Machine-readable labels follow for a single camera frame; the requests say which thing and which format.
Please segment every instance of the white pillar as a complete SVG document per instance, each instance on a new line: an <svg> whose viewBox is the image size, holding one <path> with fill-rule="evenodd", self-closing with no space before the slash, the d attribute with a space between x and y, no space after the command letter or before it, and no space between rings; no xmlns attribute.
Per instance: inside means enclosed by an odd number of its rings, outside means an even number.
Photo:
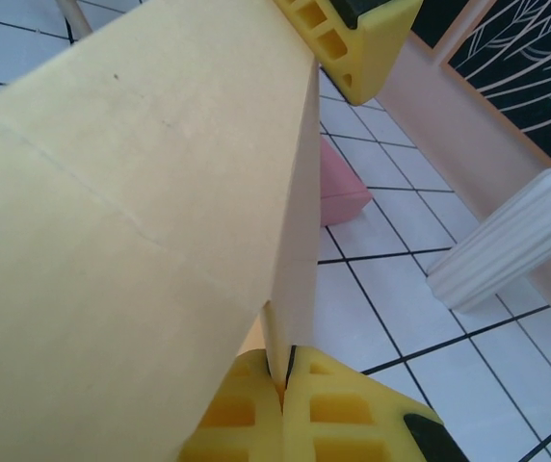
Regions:
<svg viewBox="0 0 551 462"><path fill-rule="evenodd" d="M449 308L467 311L551 257L551 168L486 219L430 269Z"/></svg>

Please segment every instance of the pink object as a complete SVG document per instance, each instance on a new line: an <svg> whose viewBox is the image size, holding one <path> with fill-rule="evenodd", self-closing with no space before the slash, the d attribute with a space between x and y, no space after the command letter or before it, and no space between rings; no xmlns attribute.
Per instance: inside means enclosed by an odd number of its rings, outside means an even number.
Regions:
<svg viewBox="0 0 551 462"><path fill-rule="evenodd" d="M355 218L370 200L365 185L321 137L321 226Z"/></svg>

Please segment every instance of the black rubber tip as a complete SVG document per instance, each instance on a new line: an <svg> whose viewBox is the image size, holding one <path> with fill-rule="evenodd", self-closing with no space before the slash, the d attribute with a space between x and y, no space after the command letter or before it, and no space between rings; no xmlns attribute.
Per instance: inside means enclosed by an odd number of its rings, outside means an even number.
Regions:
<svg viewBox="0 0 551 462"><path fill-rule="evenodd" d="M469 462L440 423L418 414L406 414L404 422L427 462Z"/></svg>
<svg viewBox="0 0 551 462"><path fill-rule="evenodd" d="M392 0L330 0L331 5L349 29L356 29L359 17Z"/></svg>

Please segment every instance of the wooden frame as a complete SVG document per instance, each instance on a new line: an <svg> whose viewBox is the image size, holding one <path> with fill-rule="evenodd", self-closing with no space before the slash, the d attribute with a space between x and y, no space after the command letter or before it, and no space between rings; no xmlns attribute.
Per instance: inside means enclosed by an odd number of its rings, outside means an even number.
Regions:
<svg viewBox="0 0 551 462"><path fill-rule="evenodd" d="M464 30L464 33L459 37L458 41L454 43L454 45L449 49L449 51L442 58L442 60L440 61L441 66L444 66L445 64L449 63L449 60L451 60L453 55L459 50L459 48L466 41L470 33L475 29L475 27L477 27L479 22L484 18L484 16L491 9L491 7L494 6L495 1L496 0L485 0L485 6L483 7L483 9L475 16L475 18L470 22L470 24L468 24L468 27ZM474 8L474 5L469 3L466 9L464 10L466 11L467 14L470 14L471 13L470 11L473 8ZM461 18L461 22L463 22L464 20L463 14L461 14L459 17Z"/></svg>
<svg viewBox="0 0 551 462"><path fill-rule="evenodd" d="M1 89L0 461L174 460L263 307L281 383L319 156L272 0L150 0Z"/></svg>
<svg viewBox="0 0 551 462"><path fill-rule="evenodd" d="M435 48L431 48L426 42L424 42L419 36L417 36L414 31L410 31L410 39L415 43L416 46L423 49L430 58L434 58L438 53Z"/></svg>
<svg viewBox="0 0 551 462"><path fill-rule="evenodd" d="M477 104L484 108L492 117L496 119L496 122L501 124L507 129L507 131L519 142L521 142L526 149L530 150L535 157L537 157L547 167L551 167L551 157L545 154L537 144L528 138L524 133L513 124L505 115L503 115L496 107L487 101L472 85L458 74L448 63L441 65L442 70L448 74L454 81L458 82L466 93L475 100Z"/></svg>

